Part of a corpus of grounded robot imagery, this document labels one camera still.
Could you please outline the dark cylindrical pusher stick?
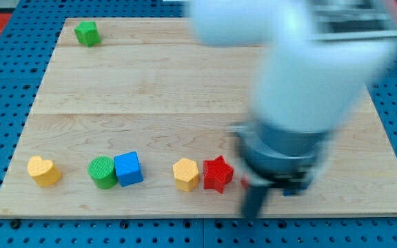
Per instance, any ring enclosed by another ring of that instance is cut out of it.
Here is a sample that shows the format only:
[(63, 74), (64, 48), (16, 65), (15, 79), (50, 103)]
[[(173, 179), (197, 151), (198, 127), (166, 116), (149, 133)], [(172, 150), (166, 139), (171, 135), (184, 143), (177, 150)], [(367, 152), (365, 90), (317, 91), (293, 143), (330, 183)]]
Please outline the dark cylindrical pusher stick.
[(241, 213), (246, 219), (258, 218), (263, 203), (267, 198), (271, 185), (248, 185), (243, 204), (241, 207)]

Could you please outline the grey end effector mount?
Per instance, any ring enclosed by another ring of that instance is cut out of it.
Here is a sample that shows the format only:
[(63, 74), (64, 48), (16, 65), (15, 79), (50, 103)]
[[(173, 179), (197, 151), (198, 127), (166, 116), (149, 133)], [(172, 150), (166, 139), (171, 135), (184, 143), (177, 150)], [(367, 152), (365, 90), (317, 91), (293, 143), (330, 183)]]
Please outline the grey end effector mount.
[(250, 187), (304, 190), (325, 158), (329, 132), (294, 132), (249, 119), (232, 123), (241, 168)]

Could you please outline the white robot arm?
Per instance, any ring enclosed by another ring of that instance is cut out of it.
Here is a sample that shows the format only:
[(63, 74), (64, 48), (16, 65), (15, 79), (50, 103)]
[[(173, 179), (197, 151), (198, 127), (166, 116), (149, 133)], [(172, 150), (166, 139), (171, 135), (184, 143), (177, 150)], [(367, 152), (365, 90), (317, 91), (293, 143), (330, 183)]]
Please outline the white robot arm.
[(389, 1), (191, 1), (187, 13), (204, 45), (267, 46), (247, 119), (233, 127), (252, 219), (271, 189), (297, 194), (324, 170), (361, 90), (397, 57), (397, 10)]

